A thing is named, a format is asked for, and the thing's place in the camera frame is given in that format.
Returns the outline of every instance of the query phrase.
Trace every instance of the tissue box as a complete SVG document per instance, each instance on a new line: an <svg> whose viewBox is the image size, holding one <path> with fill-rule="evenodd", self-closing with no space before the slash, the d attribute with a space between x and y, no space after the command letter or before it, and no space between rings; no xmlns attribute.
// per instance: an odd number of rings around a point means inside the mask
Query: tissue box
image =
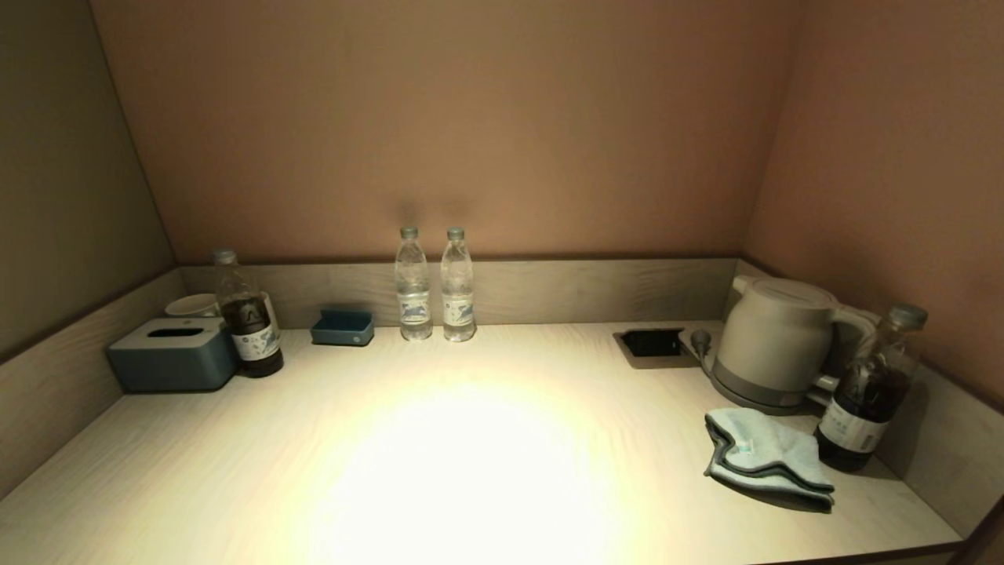
<svg viewBox="0 0 1004 565"><path fill-rule="evenodd" d="M126 392L218 390L237 372L222 318L158 318L107 349Z"/></svg>

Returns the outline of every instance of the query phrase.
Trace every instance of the light blue cloth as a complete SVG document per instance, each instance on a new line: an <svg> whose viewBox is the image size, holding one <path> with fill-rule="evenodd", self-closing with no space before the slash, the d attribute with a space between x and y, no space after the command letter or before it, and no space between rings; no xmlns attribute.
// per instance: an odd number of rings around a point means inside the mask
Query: light blue cloth
<svg viewBox="0 0 1004 565"><path fill-rule="evenodd" d="M715 443L706 476L778 506L830 511L833 484L822 473L815 438L752 408L712 410L705 423Z"/></svg>

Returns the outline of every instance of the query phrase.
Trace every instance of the bottle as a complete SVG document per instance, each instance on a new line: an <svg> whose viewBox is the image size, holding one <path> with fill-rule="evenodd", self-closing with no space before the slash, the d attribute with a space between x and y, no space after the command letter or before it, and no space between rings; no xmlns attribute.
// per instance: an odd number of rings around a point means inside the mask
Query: bottle
<svg viewBox="0 0 1004 565"><path fill-rule="evenodd" d="M474 262L464 242L464 228L451 227L443 251L440 278L443 282L443 337L466 342L474 337Z"/></svg>
<svg viewBox="0 0 1004 565"><path fill-rule="evenodd" d="M924 309L900 304L878 324L867 353L850 362L816 428L819 461L847 472L868 462L913 383L920 363L916 338L927 320Z"/></svg>
<svg viewBox="0 0 1004 565"><path fill-rule="evenodd" d="M401 335L408 341L420 341L433 334L429 310L429 263L419 245L419 228L401 228L401 246L394 263L394 281L401 307Z"/></svg>
<svg viewBox="0 0 1004 565"><path fill-rule="evenodd" d="M233 249L213 251L218 281L216 300L248 377L267 377L282 368L282 351L258 285L237 264Z"/></svg>

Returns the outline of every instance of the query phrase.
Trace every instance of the bottle label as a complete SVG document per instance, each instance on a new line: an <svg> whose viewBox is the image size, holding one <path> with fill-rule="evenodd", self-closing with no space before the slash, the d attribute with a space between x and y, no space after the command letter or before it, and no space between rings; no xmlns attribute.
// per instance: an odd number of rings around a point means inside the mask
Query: bottle label
<svg viewBox="0 0 1004 565"><path fill-rule="evenodd" d="M467 326L474 322L474 297L443 297L443 324Z"/></svg>
<svg viewBox="0 0 1004 565"><path fill-rule="evenodd" d="M258 361L271 357L279 351L279 338L270 325L268 328L246 336L233 336L237 354L244 361Z"/></svg>
<svg viewBox="0 0 1004 565"><path fill-rule="evenodd" d="M888 427L889 422L875 423L851 414L834 399L819 422L819 432L844 450L870 454Z"/></svg>
<svg viewBox="0 0 1004 565"><path fill-rule="evenodd" d="M401 306L402 324L425 324L429 322L429 293L420 295L398 295Z"/></svg>

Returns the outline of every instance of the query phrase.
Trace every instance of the electric kettle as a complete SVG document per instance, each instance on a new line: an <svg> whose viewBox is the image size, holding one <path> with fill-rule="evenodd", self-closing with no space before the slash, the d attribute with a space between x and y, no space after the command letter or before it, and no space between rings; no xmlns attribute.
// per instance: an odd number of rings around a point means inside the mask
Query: electric kettle
<svg viewBox="0 0 1004 565"><path fill-rule="evenodd" d="M835 379L819 371L834 323L856 328L861 342L875 331L867 313L805 282L740 275L732 288L742 299L725 323L712 384L729 400L767 414L793 413L817 384L833 390Z"/></svg>

